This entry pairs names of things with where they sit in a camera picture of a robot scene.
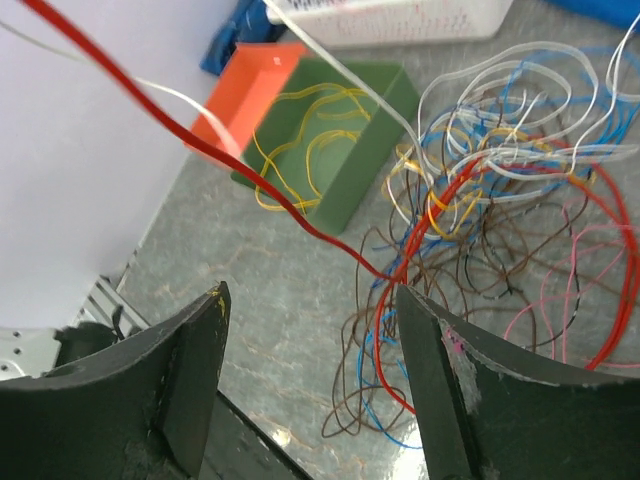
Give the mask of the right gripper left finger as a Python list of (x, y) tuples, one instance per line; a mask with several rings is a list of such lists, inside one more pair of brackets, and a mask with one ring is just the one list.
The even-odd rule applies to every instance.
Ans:
[(2, 382), (2, 478), (197, 478), (230, 310), (221, 282), (124, 341)]

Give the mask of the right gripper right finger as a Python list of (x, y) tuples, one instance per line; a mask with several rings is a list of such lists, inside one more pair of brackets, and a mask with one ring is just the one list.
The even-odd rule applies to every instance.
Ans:
[(635, 479), (639, 382), (536, 355), (415, 289), (396, 295), (432, 479)]

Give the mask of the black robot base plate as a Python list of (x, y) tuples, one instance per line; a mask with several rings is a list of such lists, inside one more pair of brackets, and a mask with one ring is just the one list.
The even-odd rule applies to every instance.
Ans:
[(218, 391), (198, 478), (311, 480), (312, 476)]

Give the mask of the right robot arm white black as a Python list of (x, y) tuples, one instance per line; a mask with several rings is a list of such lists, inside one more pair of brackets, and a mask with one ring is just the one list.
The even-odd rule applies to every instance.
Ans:
[[(218, 382), (218, 284), (148, 324), (105, 282), (74, 326), (1, 332), (5, 479), (303, 479)], [(522, 350), (410, 288), (399, 327), (432, 479), (635, 479), (639, 382)]]

